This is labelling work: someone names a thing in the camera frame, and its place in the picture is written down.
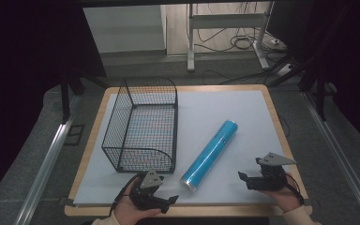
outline wire basket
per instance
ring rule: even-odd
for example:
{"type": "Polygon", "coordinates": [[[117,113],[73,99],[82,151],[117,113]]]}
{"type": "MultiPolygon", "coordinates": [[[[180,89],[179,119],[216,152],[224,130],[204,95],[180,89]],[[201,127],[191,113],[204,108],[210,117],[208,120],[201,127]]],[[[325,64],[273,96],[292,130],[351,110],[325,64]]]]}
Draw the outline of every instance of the wire basket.
{"type": "Polygon", "coordinates": [[[170,80],[123,80],[101,146],[114,168],[173,173],[177,114],[177,90],[170,80]]]}

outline sleeve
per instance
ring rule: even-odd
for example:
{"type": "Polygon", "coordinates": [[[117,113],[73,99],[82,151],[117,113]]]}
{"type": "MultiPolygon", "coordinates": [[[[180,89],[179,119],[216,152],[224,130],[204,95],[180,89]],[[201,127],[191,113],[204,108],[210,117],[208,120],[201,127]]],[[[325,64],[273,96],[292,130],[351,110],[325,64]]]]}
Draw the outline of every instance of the sleeve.
{"type": "Polygon", "coordinates": [[[312,221],[304,205],[290,212],[284,213],[283,217],[288,225],[321,225],[321,223],[312,221]]]}
{"type": "Polygon", "coordinates": [[[96,219],[92,225],[120,225],[114,214],[104,219],[96,219]]]}

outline gray carpet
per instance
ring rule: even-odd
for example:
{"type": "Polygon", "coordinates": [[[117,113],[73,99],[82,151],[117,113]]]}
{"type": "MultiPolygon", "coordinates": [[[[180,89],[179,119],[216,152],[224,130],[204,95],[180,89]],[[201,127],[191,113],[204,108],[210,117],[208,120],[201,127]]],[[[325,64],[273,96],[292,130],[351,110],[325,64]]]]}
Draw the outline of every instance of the gray carpet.
{"type": "MultiPolygon", "coordinates": [[[[115,64],[110,58],[104,59],[108,78],[102,79],[111,85],[118,85],[120,78],[126,76],[165,76],[176,85],[219,84],[241,76],[261,72],[258,61],[253,55],[212,57],[198,56],[196,70],[187,72],[184,57],[136,60],[129,57],[115,64]]],[[[238,79],[228,84],[264,83],[275,76],[238,79]]],[[[358,224],[360,225],[360,205],[349,188],[341,170],[338,168],[323,135],[311,117],[305,100],[297,90],[298,77],[279,87],[271,88],[270,94],[281,119],[282,126],[298,169],[303,177],[313,206],[312,217],[322,224],[358,224]]],[[[98,106],[103,96],[103,88],[82,79],[85,94],[82,96],[79,110],[73,126],[83,126],[82,137],[68,137],[57,159],[43,195],[33,215],[31,224],[82,224],[94,217],[67,217],[62,204],[72,186],[78,170],[84,147],[95,120],[98,106]]],[[[44,108],[21,153],[11,166],[0,184],[0,224],[12,224],[31,187],[38,168],[43,161],[54,134],[61,122],[60,89],[55,87],[44,98],[44,108]]],[[[325,114],[327,123],[339,139],[345,154],[360,176],[360,135],[341,115],[330,97],[326,99],[325,114]]],[[[141,224],[190,223],[186,220],[150,219],[141,224]]],[[[226,220],[198,220],[199,224],[245,224],[241,218],[226,220]]],[[[270,218],[270,224],[285,224],[281,217],[270,218]]]]}

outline blue tube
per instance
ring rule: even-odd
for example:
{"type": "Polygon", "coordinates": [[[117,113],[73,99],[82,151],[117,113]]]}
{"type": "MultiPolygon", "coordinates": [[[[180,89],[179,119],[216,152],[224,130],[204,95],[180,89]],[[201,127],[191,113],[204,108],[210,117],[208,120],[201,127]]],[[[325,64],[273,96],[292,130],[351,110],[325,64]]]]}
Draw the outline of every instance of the blue tube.
{"type": "Polygon", "coordinates": [[[196,191],[237,129],[238,126],[234,121],[227,120],[224,122],[217,134],[205,146],[180,181],[193,191],[196,191]]]}

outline hand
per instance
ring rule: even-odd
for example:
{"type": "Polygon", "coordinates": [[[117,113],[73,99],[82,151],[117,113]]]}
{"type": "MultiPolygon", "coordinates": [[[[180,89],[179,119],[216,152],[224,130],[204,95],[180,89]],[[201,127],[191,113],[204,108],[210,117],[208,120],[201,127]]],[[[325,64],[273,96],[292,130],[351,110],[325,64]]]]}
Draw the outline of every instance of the hand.
{"type": "MultiPolygon", "coordinates": [[[[296,185],[292,179],[292,175],[290,173],[287,174],[286,178],[288,184],[295,188],[296,185]]],[[[283,187],[281,190],[277,191],[261,190],[261,193],[270,196],[284,213],[290,212],[301,206],[297,197],[287,187],[283,187]]]]}
{"type": "Polygon", "coordinates": [[[127,187],[127,190],[122,196],[119,203],[116,205],[113,213],[115,214],[116,220],[118,220],[121,225],[134,225],[142,218],[151,218],[160,213],[160,209],[149,209],[149,210],[139,210],[129,198],[130,191],[134,186],[134,183],[139,178],[136,178],[130,185],[127,187]]]}

